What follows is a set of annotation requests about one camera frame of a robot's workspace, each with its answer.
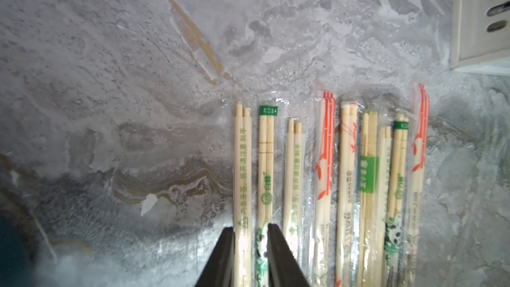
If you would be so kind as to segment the teal plastic storage tray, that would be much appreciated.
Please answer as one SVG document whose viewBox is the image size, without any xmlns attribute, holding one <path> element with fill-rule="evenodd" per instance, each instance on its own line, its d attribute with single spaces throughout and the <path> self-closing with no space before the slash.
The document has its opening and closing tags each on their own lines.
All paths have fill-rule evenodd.
<svg viewBox="0 0 510 287">
<path fill-rule="evenodd" d="M 1 217 L 1 286 L 33 286 L 29 250 L 21 233 Z"/>
</svg>

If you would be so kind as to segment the chopsticks pair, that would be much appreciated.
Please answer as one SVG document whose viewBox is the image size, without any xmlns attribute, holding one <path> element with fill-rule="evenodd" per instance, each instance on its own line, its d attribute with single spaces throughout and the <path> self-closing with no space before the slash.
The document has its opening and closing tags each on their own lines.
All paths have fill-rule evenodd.
<svg viewBox="0 0 510 287">
<path fill-rule="evenodd" d="M 314 225 L 313 286 L 328 285 L 329 228 L 333 191 L 336 99 L 333 93 L 317 93 L 316 211 Z"/>
<path fill-rule="evenodd" d="M 301 266 L 303 263 L 302 183 L 304 172 L 303 124 L 298 118 L 290 118 L 286 138 L 284 177 L 284 237 L 292 256 Z"/>
<path fill-rule="evenodd" d="M 279 92 L 260 96 L 258 107 L 258 195 L 256 227 L 256 285 L 269 285 L 268 225 L 273 221 L 274 146 L 278 125 Z"/>
<path fill-rule="evenodd" d="M 375 223 L 375 257 L 374 257 L 374 283 L 375 286 L 385 286 L 383 282 L 383 260 L 385 244 L 385 226 L 387 195 L 389 188 L 389 161 L 391 157 L 391 128 L 381 126 L 378 135 L 378 179 L 377 179 L 377 216 Z"/>
<path fill-rule="evenodd" d="M 234 117 L 235 232 L 234 286 L 252 285 L 252 121 L 250 109 L 237 104 Z"/>
<path fill-rule="evenodd" d="M 359 260 L 357 286 L 371 286 L 375 239 L 374 209 L 377 169 L 378 112 L 367 111 L 362 117 L 359 157 Z"/>
<path fill-rule="evenodd" d="M 355 201 L 355 161 L 357 154 L 356 102 L 341 103 L 339 192 L 337 202 L 337 252 L 335 285 L 351 285 L 351 247 L 353 240 L 353 204 Z"/>
</svg>

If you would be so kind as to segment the red printed chopsticks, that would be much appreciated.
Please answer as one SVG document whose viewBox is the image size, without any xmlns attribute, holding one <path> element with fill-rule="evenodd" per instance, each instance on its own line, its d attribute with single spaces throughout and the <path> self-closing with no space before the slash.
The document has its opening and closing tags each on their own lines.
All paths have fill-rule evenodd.
<svg viewBox="0 0 510 287">
<path fill-rule="evenodd" d="M 405 244 L 405 268 L 403 286 L 416 286 L 420 217 L 422 211 L 423 184 L 426 162 L 426 143 L 430 97 L 425 85 L 419 83 L 415 89 L 416 131 L 413 138 L 413 160 L 408 186 L 407 223 Z"/>
</svg>

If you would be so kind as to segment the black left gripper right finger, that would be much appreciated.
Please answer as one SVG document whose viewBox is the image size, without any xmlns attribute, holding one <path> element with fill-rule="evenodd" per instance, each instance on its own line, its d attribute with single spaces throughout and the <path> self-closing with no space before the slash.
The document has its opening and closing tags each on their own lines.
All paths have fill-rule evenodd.
<svg viewBox="0 0 510 287">
<path fill-rule="evenodd" d="M 280 227 L 273 223 L 268 225 L 268 264 L 269 286 L 309 286 L 308 281 L 291 253 Z"/>
</svg>

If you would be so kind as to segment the green printed chopsticks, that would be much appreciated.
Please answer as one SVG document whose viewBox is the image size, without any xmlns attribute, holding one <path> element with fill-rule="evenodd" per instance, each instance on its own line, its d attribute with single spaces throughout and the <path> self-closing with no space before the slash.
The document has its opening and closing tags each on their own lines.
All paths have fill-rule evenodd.
<svg viewBox="0 0 510 287">
<path fill-rule="evenodd" d="M 390 162 L 390 184 L 386 211 L 385 282 L 387 286 L 396 286 L 398 278 L 398 259 L 403 240 L 402 204 L 405 196 L 408 133 L 409 118 L 400 112 L 394 122 L 393 154 Z"/>
</svg>

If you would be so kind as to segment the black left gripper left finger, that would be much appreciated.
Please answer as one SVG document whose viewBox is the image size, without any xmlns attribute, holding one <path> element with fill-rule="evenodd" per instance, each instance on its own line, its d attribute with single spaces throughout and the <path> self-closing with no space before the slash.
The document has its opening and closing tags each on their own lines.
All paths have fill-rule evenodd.
<svg viewBox="0 0 510 287">
<path fill-rule="evenodd" d="M 234 266 L 235 232 L 225 227 L 195 287 L 230 287 Z"/>
</svg>

